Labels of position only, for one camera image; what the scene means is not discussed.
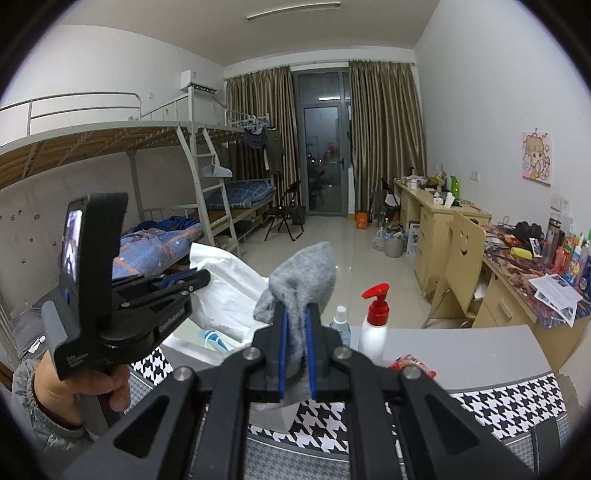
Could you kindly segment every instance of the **screw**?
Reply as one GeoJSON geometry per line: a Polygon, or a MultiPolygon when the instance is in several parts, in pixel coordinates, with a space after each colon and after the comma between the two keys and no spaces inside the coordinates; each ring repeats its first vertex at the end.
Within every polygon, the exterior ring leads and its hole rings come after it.
{"type": "Polygon", "coordinates": [[[261,351],[255,346],[250,346],[244,349],[242,356],[250,361],[257,360],[261,356],[261,351]]]}
{"type": "Polygon", "coordinates": [[[336,360],[348,360],[353,356],[353,351],[348,346],[338,346],[333,350],[333,356],[336,360]]]}
{"type": "Polygon", "coordinates": [[[193,376],[193,370],[191,370],[189,367],[178,367],[173,372],[174,379],[178,380],[179,382],[184,382],[185,380],[188,380],[192,376],[193,376]]]}
{"type": "Polygon", "coordinates": [[[407,365],[402,369],[402,374],[409,380],[417,380],[421,377],[421,369],[416,365],[407,365]]]}

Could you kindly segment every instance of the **brown curtain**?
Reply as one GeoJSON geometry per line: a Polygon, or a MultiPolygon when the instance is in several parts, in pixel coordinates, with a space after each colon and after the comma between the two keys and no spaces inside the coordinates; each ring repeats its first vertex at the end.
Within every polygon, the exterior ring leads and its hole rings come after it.
{"type": "MultiPolygon", "coordinates": [[[[281,191],[300,178],[297,156],[296,107],[289,67],[261,70],[228,79],[228,108],[250,115],[269,114],[271,123],[281,131],[285,156],[281,191]]],[[[235,154],[237,179],[260,179],[268,176],[261,151],[238,146],[235,154]]]]}
{"type": "Polygon", "coordinates": [[[357,211],[367,212],[380,180],[427,171],[417,89],[408,63],[349,63],[357,211]]]}

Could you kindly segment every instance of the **houndstooth pattern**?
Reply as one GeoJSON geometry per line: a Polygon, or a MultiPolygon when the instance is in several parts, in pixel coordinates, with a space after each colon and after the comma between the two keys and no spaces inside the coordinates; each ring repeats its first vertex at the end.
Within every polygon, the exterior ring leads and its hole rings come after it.
{"type": "Polygon", "coordinates": [[[474,413],[478,422],[499,440],[525,433],[542,420],[558,417],[566,411],[554,374],[516,385],[452,393],[451,396],[474,413]]]}
{"type": "Polygon", "coordinates": [[[173,366],[168,363],[159,346],[143,360],[131,364],[131,367],[154,385],[158,385],[173,371],[173,366]]]}
{"type": "MultiPolygon", "coordinates": [[[[160,347],[132,366],[154,385],[173,371],[160,347]]],[[[559,417],[566,412],[554,374],[513,385],[450,395],[499,440],[511,439],[529,431],[542,420],[559,417]]],[[[308,400],[300,404],[288,433],[273,432],[252,424],[249,424],[248,431],[251,436],[308,450],[347,454],[349,441],[344,412],[345,405],[341,402],[308,400]]],[[[396,444],[398,456],[402,458],[398,441],[396,444]]]]}

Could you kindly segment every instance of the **anime girl poster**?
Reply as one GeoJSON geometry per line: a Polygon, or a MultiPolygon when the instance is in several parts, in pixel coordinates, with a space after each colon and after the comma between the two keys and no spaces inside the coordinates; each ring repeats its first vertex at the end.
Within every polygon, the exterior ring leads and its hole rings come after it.
{"type": "Polygon", "coordinates": [[[552,142],[550,134],[524,132],[522,146],[522,176],[525,179],[540,181],[550,185],[552,175],[552,142]]]}

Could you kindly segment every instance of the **folding chair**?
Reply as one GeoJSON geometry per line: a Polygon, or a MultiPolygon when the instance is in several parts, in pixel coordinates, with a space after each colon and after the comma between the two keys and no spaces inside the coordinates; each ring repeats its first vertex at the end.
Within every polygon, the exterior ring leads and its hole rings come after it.
{"type": "Polygon", "coordinates": [[[283,226],[283,224],[285,224],[285,227],[287,228],[287,233],[290,234],[290,238],[292,242],[295,242],[296,240],[298,240],[299,237],[302,236],[302,233],[304,233],[304,225],[300,225],[301,226],[301,232],[297,237],[293,237],[293,235],[291,234],[291,230],[290,230],[290,226],[287,223],[287,218],[289,216],[291,216],[293,218],[293,215],[299,215],[300,212],[298,211],[300,205],[299,202],[297,201],[298,199],[298,195],[300,192],[300,183],[301,180],[296,180],[294,183],[292,183],[288,189],[285,191],[285,193],[283,194],[283,197],[281,198],[281,201],[279,202],[279,205],[275,206],[275,207],[271,207],[267,210],[267,215],[272,215],[273,219],[271,220],[271,224],[269,225],[269,230],[267,230],[267,234],[265,235],[265,242],[267,241],[267,238],[269,237],[269,233],[271,232],[271,230],[273,229],[273,224],[275,223],[275,220],[277,219],[277,217],[281,218],[281,223],[279,224],[279,228],[277,229],[277,232],[279,232],[281,230],[281,227],[283,226]]]}

